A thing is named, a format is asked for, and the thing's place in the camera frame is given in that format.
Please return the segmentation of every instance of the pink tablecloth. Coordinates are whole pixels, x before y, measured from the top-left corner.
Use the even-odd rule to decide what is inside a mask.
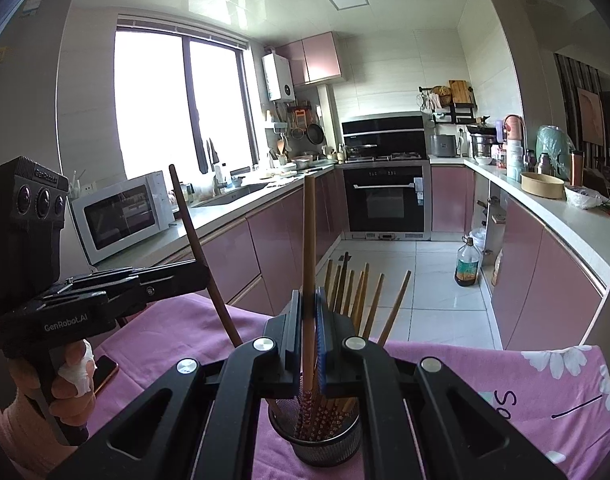
[[[234,307],[229,312],[243,341],[262,334],[267,316]],[[571,480],[587,478],[610,450],[610,376],[598,347],[510,352],[391,342],[386,349],[412,362],[425,356],[440,358]],[[180,358],[207,364],[232,350],[210,300],[188,294],[154,304],[96,349],[96,356],[107,354],[118,362],[120,371],[98,398],[90,432]],[[266,406],[261,407],[254,458],[257,480],[362,478],[360,452],[335,468],[304,465],[275,434]]]

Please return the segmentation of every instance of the tiled floor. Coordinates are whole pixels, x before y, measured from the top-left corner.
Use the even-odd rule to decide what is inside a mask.
[[[370,279],[363,313],[364,326],[378,276],[385,275],[371,337],[382,331],[403,278],[412,271],[403,302],[389,334],[390,340],[433,342],[475,348],[494,348],[485,303],[478,284],[461,287],[454,281],[456,251],[461,242],[379,242],[343,240],[332,254],[335,264],[345,251],[351,256],[354,290],[365,263]],[[325,281],[326,266],[317,276]]]

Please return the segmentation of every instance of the microwave oven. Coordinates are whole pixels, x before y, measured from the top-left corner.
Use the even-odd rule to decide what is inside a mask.
[[[162,171],[72,200],[71,207],[91,264],[169,229],[174,222]]]

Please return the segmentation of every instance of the wooden cutting board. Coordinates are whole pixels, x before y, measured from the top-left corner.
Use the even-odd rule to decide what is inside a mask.
[[[450,79],[451,98],[455,103],[472,104],[467,81]]]

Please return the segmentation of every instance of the utensil holder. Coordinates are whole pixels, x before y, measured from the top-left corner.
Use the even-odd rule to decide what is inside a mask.
[[[305,464],[313,467],[332,467],[346,462],[358,451],[362,434],[358,403],[355,403],[354,408],[344,418],[334,436],[312,442],[294,436],[300,413],[299,400],[278,399],[276,402],[281,414],[277,416],[268,408],[269,421],[276,433],[291,444],[296,456]]]

